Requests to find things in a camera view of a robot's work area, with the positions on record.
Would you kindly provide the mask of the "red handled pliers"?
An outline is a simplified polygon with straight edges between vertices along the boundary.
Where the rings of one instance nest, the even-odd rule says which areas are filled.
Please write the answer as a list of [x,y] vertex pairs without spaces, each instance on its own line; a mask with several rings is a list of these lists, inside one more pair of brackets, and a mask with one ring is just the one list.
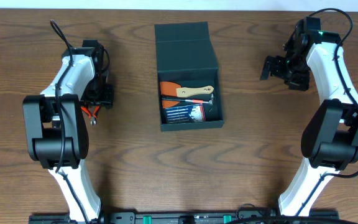
[[91,112],[87,106],[81,106],[81,110],[88,115],[92,126],[97,125],[97,117],[100,109],[100,106],[96,106],[94,111]]

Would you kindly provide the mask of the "small claw hammer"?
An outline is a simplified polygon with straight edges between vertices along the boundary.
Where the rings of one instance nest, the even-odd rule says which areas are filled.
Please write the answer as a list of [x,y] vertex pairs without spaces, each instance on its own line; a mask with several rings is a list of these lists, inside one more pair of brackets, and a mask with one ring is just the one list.
[[164,109],[171,108],[176,106],[179,103],[191,103],[191,104],[202,104],[202,105],[210,105],[212,106],[214,103],[214,95],[210,95],[209,100],[198,100],[198,99],[190,99],[190,98],[179,98],[173,96],[162,96],[162,107]]

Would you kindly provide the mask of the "orange scraper wooden handle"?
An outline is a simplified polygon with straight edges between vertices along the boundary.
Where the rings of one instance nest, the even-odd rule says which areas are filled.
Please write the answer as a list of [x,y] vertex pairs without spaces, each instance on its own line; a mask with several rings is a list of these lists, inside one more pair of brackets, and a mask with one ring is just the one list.
[[182,87],[181,85],[173,82],[160,82],[161,95],[173,96],[179,98],[190,98],[195,95],[211,95],[214,87],[211,85],[202,86],[198,88]]

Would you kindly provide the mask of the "dark green hinged box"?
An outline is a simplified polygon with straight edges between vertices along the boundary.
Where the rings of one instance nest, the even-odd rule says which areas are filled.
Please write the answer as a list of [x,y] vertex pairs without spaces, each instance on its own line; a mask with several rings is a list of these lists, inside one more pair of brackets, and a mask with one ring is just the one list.
[[[154,29],[161,130],[221,128],[224,115],[219,65],[209,38],[208,23],[156,24]],[[160,82],[173,82],[189,88],[213,86],[213,105],[203,105],[206,121],[168,124],[162,108]],[[190,99],[209,100],[210,95],[195,95]]]

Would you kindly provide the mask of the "blue precision screwdriver set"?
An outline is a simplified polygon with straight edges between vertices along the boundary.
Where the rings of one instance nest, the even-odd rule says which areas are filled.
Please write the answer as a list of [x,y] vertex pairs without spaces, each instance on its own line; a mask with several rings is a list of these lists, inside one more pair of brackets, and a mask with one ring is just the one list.
[[175,106],[165,109],[168,124],[171,123],[202,123],[206,121],[203,105]]

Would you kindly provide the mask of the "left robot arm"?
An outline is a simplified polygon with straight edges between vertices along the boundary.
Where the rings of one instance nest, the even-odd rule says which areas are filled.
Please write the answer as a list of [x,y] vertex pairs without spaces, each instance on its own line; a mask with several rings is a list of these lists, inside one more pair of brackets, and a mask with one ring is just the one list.
[[113,106],[114,89],[104,64],[108,61],[107,50],[97,40],[69,46],[51,84],[23,100],[29,156],[57,181],[69,207],[63,215],[31,215],[29,223],[109,221],[86,168],[89,136],[83,117],[87,114],[95,125],[99,110]]

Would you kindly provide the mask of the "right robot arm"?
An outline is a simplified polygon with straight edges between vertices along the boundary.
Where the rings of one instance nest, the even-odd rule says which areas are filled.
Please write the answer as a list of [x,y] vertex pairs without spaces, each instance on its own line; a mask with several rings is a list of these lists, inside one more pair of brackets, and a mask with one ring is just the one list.
[[268,56],[261,80],[277,77],[292,90],[306,91],[313,78],[320,106],[301,137],[301,166],[279,196],[283,216],[307,217],[333,177],[358,176],[358,92],[343,59],[344,39],[324,31],[317,17],[297,22],[285,56]]

